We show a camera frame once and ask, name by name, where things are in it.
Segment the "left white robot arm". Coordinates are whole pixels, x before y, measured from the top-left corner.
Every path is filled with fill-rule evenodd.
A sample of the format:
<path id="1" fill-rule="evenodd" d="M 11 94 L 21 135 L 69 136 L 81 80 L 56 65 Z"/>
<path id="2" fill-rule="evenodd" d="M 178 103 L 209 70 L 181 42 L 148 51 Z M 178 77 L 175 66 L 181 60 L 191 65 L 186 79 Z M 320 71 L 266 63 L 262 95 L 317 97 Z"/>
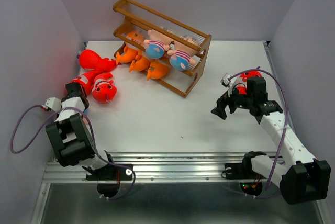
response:
<path id="1" fill-rule="evenodd" d="M 99 158 L 88 120 L 84 120 L 84 110 L 89 106 L 84 88 L 79 83 L 68 83 L 65 89 L 65 97 L 50 97 L 44 105 L 56 112 L 54 120 L 46 125 L 55 158 L 62 167 L 81 165 L 88 173 L 98 171 L 105 179 L 113 178 L 117 167 Z"/>

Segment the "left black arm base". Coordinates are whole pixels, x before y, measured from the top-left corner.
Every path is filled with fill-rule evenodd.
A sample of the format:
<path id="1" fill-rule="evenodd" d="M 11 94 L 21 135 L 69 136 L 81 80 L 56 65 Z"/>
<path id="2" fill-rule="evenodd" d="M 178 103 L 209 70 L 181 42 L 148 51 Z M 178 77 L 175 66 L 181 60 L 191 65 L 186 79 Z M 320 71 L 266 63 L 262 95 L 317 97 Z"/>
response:
<path id="1" fill-rule="evenodd" d="M 132 164 L 123 164 L 124 167 L 109 165 L 105 163 L 101 168 L 82 166 L 86 171 L 86 180 L 88 181 L 131 181 L 133 179 Z"/>

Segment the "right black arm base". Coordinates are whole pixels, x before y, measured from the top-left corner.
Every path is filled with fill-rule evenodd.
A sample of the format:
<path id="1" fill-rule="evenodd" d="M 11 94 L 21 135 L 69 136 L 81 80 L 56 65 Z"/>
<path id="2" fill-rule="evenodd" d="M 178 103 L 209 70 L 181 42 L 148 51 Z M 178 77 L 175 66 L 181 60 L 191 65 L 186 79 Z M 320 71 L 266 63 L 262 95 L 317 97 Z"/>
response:
<path id="1" fill-rule="evenodd" d="M 241 162 L 225 163 L 225 169 L 221 173 L 221 177 L 228 180 L 248 180 L 248 179 L 263 179 L 264 176 L 252 170 L 251 159 L 257 156 L 267 156 L 261 151 L 250 151 L 246 153 Z"/>

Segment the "orange shark plush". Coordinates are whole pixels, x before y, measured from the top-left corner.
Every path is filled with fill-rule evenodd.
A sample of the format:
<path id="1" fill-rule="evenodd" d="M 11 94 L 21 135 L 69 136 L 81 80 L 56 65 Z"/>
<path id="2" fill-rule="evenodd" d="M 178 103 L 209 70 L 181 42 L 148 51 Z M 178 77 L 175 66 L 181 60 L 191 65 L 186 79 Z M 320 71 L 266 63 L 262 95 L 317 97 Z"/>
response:
<path id="1" fill-rule="evenodd" d="M 132 42 L 138 43 L 139 45 L 142 45 L 144 41 L 143 34 L 138 31 L 131 31 L 127 33 L 126 38 L 128 38 Z M 141 50 L 139 50 L 137 47 L 133 46 L 132 44 L 125 42 L 123 54 L 120 54 L 118 52 L 116 54 L 116 63 L 119 64 L 119 63 L 132 62 L 139 53 L 141 53 Z"/>
<path id="2" fill-rule="evenodd" d="M 158 80 L 168 74 L 170 67 L 166 64 L 161 63 L 158 60 L 154 60 L 150 63 L 147 71 L 147 81 L 149 79 Z"/>
<path id="3" fill-rule="evenodd" d="M 132 61 L 129 67 L 129 72 L 137 71 L 141 72 L 147 69 L 151 64 L 151 61 L 147 58 L 145 52 L 136 55 L 135 59 Z"/>

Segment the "boy doll striped shirt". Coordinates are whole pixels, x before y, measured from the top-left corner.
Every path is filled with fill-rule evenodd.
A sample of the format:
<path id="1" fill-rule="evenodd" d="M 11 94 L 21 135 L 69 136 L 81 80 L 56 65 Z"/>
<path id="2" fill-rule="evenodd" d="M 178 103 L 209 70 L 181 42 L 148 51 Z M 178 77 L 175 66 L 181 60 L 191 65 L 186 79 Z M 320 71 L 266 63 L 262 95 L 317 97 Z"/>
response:
<path id="1" fill-rule="evenodd" d="M 196 65 L 197 61 L 193 58 L 196 53 L 196 50 L 179 41 L 174 41 L 174 49 L 167 52 L 170 56 L 170 65 L 179 71 L 185 71 L 190 65 Z"/>

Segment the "boy doll blue pants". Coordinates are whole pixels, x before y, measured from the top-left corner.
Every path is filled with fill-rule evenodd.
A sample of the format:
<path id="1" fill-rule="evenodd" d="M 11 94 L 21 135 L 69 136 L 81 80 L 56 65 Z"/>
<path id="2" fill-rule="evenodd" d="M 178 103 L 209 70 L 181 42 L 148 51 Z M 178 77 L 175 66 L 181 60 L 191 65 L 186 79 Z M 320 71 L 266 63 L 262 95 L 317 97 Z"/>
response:
<path id="1" fill-rule="evenodd" d="M 160 59 L 170 49 L 173 39 L 156 30 L 148 30 L 149 39 L 143 41 L 146 55 L 151 59 Z"/>

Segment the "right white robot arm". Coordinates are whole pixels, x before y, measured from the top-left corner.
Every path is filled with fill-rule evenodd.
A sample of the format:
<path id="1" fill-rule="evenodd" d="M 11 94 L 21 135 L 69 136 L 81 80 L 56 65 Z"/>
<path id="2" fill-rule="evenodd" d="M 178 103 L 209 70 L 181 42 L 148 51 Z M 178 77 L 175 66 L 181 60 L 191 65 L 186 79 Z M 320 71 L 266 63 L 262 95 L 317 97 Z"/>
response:
<path id="1" fill-rule="evenodd" d="M 241 83 L 240 79 L 227 74 L 221 83 L 227 91 L 217 100 L 211 113 L 226 119 L 226 108 L 231 114 L 238 108 L 248 110 L 270 136 L 284 160 L 284 164 L 278 164 L 278 156 L 271 159 L 262 151 L 250 151 L 241 163 L 234 163 L 225 169 L 226 178 L 253 178 L 256 174 L 267 178 L 280 189 L 290 205 L 325 199 L 331 167 L 304 147 L 287 124 L 281 106 L 268 99 L 266 80 L 256 76 Z"/>

